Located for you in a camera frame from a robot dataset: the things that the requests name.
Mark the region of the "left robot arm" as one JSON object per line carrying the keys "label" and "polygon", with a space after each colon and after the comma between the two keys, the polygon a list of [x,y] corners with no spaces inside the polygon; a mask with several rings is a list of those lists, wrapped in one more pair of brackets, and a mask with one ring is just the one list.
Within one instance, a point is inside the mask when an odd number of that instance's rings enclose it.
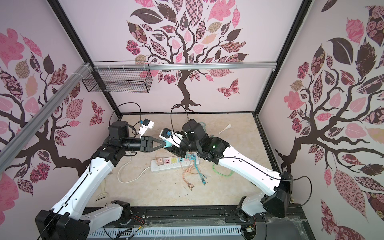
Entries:
{"label": "left robot arm", "polygon": [[128,151],[148,153],[166,146],[164,140],[144,136],[152,124],[145,120],[140,138],[129,136],[130,125],[126,121],[109,126],[109,136],[73,187],[49,211],[42,210],[36,216],[40,240],[85,240],[90,233],[111,222],[132,219],[130,204],[119,200],[87,215],[83,212],[99,185]]}

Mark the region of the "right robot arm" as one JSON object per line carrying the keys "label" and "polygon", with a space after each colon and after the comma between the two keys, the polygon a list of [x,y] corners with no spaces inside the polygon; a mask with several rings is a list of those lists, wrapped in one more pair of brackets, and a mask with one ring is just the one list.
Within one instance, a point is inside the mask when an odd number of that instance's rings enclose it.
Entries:
{"label": "right robot arm", "polygon": [[194,119],[184,124],[182,131],[164,130],[160,136],[171,143],[168,150],[175,155],[184,158],[187,152],[194,152],[202,160],[239,174],[263,192],[261,195],[241,199],[241,218],[264,212],[278,218],[286,216],[293,190],[293,177],[290,173],[279,173],[259,165],[225,140],[210,137]]}

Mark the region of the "pink charger plug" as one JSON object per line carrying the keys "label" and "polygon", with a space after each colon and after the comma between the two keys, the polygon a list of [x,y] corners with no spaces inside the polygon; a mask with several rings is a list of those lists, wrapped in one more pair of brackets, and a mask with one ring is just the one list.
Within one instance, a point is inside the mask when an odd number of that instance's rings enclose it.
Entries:
{"label": "pink charger plug", "polygon": [[156,158],[156,164],[157,166],[162,166],[164,165],[164,160],[162,158]]}

